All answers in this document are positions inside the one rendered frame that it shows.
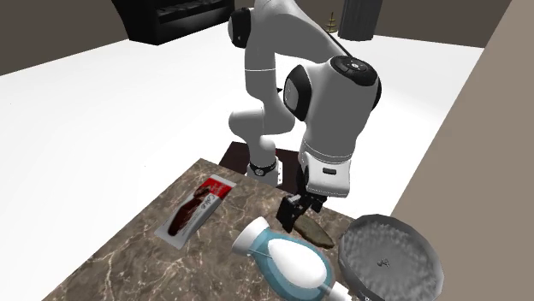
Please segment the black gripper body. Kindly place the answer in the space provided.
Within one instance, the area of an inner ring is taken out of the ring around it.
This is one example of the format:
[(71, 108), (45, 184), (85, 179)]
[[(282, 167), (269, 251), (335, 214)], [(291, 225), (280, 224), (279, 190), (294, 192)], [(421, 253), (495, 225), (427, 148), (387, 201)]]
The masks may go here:
[(300, 196), (299, 201), (307, 201), (311, 203), (311, 207), (309, 209), (312, 209), (316, 213), (319, 213), (323, 207), (323, 203), (327, 200), (326, 196), (319, 195), (313, 192), (308, 192), (306, 189), (298, 191), (298, 195)]

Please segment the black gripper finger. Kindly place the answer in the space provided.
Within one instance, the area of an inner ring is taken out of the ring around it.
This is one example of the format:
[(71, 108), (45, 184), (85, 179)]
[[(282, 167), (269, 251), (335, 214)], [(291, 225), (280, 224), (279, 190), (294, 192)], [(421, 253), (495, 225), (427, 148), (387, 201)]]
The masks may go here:
[(294, 223), (301, 215), (300, 195), (287, 195), (282, 198), (276, 219), (281, 223), (282, 228), (291, 233), (294, 229)]
[(306, 211), (312, 206), (310, 202), (307, 201), (299, 201), (294, 206), (294, 212), (293, 212), (293, 224), (306, 213)]

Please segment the brown flat bread piece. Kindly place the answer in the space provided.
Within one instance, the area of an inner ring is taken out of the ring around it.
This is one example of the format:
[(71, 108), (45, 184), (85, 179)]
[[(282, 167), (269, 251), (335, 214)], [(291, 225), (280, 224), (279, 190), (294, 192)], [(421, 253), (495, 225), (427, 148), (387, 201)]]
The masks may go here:
[(308, 215), (300, 216), (294, 223), (294, 229), (302, 238), (317, 247), (328, 250), (335, 246), (327, 232)]

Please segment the blue white bottle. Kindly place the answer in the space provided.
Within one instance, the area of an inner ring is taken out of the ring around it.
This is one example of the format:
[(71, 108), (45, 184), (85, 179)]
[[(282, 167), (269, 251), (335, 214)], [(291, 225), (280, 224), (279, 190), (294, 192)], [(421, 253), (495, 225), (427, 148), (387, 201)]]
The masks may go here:
[(241, 231), (232, 252), (251, 257), (284, 301), (353, 301), (349, 290), (336, 281), (333, 265), (318, 248), (271, 230), (262, 216)]

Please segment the dark red robot stand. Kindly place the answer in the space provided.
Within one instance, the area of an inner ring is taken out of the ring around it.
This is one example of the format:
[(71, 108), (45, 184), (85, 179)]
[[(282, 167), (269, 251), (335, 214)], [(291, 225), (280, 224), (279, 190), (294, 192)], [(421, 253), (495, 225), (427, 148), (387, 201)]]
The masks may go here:
[[(282, 162), (282, 184), (278, 188), (295, 194), (297, 192), (297, 172), (300, 169), (298, 152), (276, 149), (276, 155)], [(245, 174), (248, 159), (249, 150), (247, 145), (234, 141), (229, 145), (219, 165), (237, 173)]]

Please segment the red white snack bar packet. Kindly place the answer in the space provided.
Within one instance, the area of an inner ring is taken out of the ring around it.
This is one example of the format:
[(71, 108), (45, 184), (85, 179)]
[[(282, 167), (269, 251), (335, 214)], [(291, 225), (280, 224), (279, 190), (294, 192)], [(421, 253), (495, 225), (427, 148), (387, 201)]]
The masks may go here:
[(235, 186), (233, 181), (213, 174), (177, 205), (155, 234), (180, 250)]

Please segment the grey round pan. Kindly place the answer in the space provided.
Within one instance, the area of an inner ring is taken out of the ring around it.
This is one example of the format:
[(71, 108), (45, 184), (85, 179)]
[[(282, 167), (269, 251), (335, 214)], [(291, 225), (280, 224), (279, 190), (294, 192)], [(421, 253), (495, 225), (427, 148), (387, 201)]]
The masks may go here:
[(362, 215), (339, 239), (338, 263), (358, 301), (436, 301), (444, 273), (415, 228), (388, 215)]

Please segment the dark grey curtain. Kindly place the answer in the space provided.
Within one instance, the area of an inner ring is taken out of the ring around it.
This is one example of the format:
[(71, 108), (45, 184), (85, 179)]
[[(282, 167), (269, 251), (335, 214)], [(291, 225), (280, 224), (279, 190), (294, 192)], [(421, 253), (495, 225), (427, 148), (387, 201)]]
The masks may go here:
[(338, 37), (350, 41), (372, 40), (383, 0), (344, 0)]

